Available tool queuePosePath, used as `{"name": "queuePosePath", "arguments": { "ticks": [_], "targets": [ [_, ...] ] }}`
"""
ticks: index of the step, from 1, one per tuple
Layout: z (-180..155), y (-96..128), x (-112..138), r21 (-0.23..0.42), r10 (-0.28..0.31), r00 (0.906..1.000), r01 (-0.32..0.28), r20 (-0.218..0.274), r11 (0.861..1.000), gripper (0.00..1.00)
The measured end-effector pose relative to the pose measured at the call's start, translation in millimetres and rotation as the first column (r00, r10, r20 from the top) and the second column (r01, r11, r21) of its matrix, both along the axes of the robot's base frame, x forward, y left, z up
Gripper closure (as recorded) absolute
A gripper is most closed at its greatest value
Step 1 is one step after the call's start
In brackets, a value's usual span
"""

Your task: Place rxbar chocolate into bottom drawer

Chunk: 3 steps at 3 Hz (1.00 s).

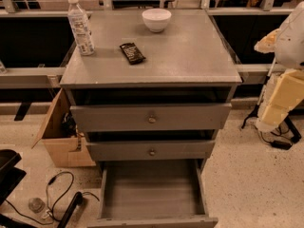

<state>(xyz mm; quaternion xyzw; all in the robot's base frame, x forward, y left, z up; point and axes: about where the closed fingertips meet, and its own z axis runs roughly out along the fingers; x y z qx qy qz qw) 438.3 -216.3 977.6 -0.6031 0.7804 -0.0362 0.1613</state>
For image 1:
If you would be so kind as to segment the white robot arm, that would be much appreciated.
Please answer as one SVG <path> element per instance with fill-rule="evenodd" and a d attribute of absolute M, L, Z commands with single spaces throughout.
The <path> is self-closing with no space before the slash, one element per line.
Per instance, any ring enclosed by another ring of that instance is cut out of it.
<path fill-rule="evenodd" d="M 304 2 L 300 2 L 279 28 L 254 46 L 261 53 L 275 54 L 284 73 L 269 79 L 265 98 L 257 113 L 256 128 L 271 132 L 304 100 Z"/>

